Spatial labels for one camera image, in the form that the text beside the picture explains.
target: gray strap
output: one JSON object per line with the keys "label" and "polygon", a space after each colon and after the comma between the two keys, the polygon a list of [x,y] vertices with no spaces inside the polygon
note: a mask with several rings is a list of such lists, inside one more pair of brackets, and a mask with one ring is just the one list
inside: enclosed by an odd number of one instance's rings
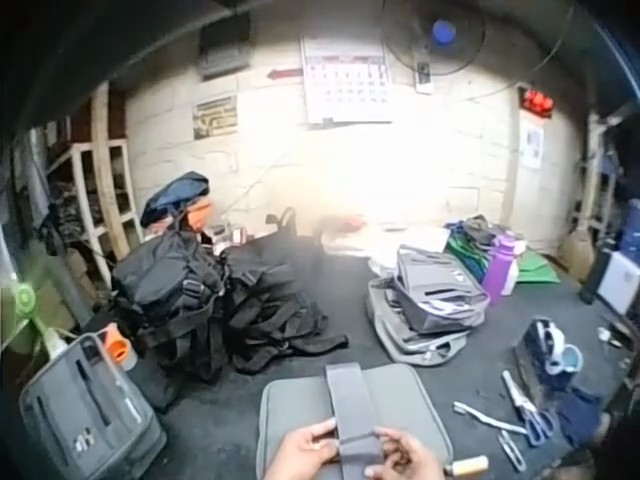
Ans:
{"label": "gray strap", "polygon": [[382,443],[373,433],[376,414],[369,389],[357,363],[327,365],[325,372],[337,422],[343,480],[362,480],[365,467],[384,462]]}

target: poster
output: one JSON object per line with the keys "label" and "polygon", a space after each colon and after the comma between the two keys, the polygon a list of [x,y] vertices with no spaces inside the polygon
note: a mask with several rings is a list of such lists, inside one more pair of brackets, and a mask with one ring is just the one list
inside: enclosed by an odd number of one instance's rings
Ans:
{"label": "poster", "polygon": [[193,109],[194,140],[227,135],[237,128],[238,107],[235,96],[201,103]]}
{"label": "poster", "polygon": [[542,167],[544,149],[544,130],[520,115],[520,165],[534,170]]}

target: black backpack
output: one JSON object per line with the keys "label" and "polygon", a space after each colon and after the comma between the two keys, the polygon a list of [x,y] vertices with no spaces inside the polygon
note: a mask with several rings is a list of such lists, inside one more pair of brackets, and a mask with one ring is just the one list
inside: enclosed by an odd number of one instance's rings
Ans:
{"label": "black backpack", "polygon": [[119,323],[161,365],[206,382],[225,363],[220,297],[224,267],[197,233],[169,228],[118,263],[112,273]]}

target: wall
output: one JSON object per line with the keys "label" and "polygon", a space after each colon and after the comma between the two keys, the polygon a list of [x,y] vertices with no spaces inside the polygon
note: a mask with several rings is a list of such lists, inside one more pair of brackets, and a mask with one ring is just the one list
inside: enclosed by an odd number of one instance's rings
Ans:
{"label": "wall", "polygon": [[[412,62],[414,9],[387,3],[382,16],[380,4],[366,0],[342,2],[342,7],[280,0],[261,7],[253,14],[250,68],[208,82],[201,82],[195,70],[196,35],[147,58],[138,66],[143,74],[127,103],[138,204],[194,169],[210,178],[219,211],[252,228],[262,225],[267,212],[287,205],[297,207],[303,225],[336,212],[403,223],[441,223],[482,212],[517,224],[535,246],[553,250],[565,231],[573,165],[582,148],[577,87],[553,61],[536,75],[536,85],[554,97],[556,110],[544,127],[541,168],[528,177],[536,179],[535,188],[529,185],[523,193],[516,181],[515,89],[468,98],[527,78],[546,52],[517,30],[489,20],[477,61],[457,74],[434,77],[435,93],[420,95],[413,72],[401,64]],[[432,3],[424,5],[428,9]],[[461,54],[468,58],[478,44],[481,21],[469,12],[455,12],[455,17],[460,42],[468,44]],[[323,20],[338,37],[341,31],[378,28],[394,46],[400,61],[385,52],[393,122],[310,128],[302,79],[267,77],[274,68],[301,67],[299,37],[310,24],[317,30]],[[445,72],[461,61],[432,58],[432,69]],[[227,95],[237,95],[237,132],[194,141],[194,105]]]}

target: framed sign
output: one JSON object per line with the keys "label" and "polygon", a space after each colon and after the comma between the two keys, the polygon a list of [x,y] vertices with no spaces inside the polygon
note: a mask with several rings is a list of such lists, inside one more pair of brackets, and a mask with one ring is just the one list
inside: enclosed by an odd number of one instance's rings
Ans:
{"label": "framed sign", "polygon": [[238,128],[236,96],[200,103],[193,109],[193,138],[216,137],[234,133]]}

